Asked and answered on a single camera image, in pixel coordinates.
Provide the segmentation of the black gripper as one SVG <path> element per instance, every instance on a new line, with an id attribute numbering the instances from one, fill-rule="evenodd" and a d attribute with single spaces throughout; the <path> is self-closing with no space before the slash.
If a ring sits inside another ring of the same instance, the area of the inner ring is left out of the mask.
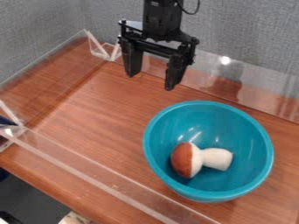
<path id="1" fill-rule="evenodd" d="M 121 19 L 118 44 L 125 73 L 133 77 L 141 71 L 144 53 L 169 58 L 164 89 L 170 91 L 181 82 L 198 39 L 181 30 L 182 13 L 194 15 L 182 7 L 182 0 L 144 0 L 142 21 Z"/>

